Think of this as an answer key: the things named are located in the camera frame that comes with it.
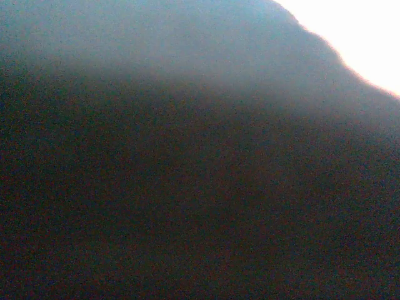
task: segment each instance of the dark foreground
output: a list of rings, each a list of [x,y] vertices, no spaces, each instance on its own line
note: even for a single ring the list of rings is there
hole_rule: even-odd
[[[399,294],[397,99],[114,71],[3,69],[7,295]]]

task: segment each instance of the dark silhouette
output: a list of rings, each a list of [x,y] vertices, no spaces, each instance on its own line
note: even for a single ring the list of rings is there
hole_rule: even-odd
[[[395,295],[400,99],[283,8],[18,5],[6,294]]]

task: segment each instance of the bright light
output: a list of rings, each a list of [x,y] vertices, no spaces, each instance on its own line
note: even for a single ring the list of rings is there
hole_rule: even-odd
[[[369,82],[400,96],[400,2],[276,0]]]

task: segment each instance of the overexposed sky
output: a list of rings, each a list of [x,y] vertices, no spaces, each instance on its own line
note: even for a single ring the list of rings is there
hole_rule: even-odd
[[[358,74],[400,96],[400,1],[276,1]]]

